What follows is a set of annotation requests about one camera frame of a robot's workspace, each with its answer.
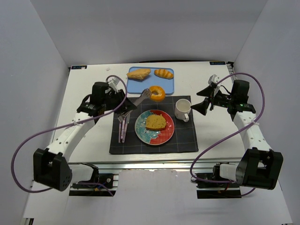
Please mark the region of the brown bread slice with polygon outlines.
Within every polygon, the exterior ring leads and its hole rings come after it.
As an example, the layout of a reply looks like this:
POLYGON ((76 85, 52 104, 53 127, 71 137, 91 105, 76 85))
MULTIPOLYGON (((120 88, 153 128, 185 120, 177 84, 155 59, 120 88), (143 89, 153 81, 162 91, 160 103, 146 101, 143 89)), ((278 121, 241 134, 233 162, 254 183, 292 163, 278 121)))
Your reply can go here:
POLYGON ((161 131, 166 127, 166 119, 163 115, 152 114, 146 119, 146 129, 151 131, 161 131))

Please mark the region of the orange ring donut bread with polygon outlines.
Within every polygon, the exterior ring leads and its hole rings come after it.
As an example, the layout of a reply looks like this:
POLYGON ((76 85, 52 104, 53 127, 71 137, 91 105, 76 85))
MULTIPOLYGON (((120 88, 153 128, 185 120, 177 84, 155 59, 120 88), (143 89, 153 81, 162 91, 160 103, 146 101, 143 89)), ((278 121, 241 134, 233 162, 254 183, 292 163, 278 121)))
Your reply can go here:
POLYGON ((151 86, 149 87, 151 91, 150 99, 155 102, 161 102, 165 99, 165 91, 160 86, 151 86))

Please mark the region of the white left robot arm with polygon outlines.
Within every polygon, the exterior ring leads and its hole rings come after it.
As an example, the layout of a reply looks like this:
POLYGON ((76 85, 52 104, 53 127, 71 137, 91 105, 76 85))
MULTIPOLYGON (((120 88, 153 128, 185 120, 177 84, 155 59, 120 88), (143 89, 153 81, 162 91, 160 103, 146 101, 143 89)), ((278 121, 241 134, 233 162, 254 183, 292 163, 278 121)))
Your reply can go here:
POLYGON ((123 90, 115 91, 107 82, 96 82, 76 110, 72 124, 45 149, 33 155, 34 181, 59 191, 71 183, 93 183, 98 180, 98 169, 87 163, 69 165, 69 159, 86 133, 92 129, 106 111, 118 116, 137 109, 123 90))

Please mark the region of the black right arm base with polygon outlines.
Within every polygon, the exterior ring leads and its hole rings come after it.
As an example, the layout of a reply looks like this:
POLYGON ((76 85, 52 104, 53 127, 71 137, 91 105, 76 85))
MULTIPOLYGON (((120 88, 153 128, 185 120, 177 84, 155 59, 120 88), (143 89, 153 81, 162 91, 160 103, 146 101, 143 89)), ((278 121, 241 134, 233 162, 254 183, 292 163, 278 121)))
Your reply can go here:
MULTIPOLYGON (((198 172, 196 177, 203 180, 226 179, 219 176, 220 164, 213 167, 212 172, 198 172)), ((241 198, 240 187, 236 183, 210 183, 199 181, 191 177, 191 182, 196 184, 196 193, 198 199, 229 199, 241 198)))

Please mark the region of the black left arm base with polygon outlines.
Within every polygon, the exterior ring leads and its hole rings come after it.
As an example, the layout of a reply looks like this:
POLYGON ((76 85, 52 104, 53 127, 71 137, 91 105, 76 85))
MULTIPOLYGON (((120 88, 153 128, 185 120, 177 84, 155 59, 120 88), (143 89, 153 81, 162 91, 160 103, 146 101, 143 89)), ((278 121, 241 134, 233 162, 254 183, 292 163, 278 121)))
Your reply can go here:
POLYGON ((94 180, 73 183, 69 196, 113 197, 118 187, 119 175, 112 172, 99 172, 94 180))

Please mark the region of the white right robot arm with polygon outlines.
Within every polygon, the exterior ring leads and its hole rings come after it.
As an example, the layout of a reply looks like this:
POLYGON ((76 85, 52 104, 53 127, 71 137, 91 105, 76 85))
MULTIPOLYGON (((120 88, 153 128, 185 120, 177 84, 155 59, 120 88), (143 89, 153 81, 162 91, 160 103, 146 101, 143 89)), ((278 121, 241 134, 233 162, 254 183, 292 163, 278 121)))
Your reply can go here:
POLYGON ((191 106, 202 115, 215 106, 226 108, 245 148, 238 164, 219 163, 213 167, 208 183, 231 183, 239 186, 273 190, 283 163, 283 156, 267 144, 255 119, 256 110, 248 103, 249 82, 235 80, 230 94, 220 91, 218 77, 212 76, 208 87, 198 92, 204 101, 191 106))

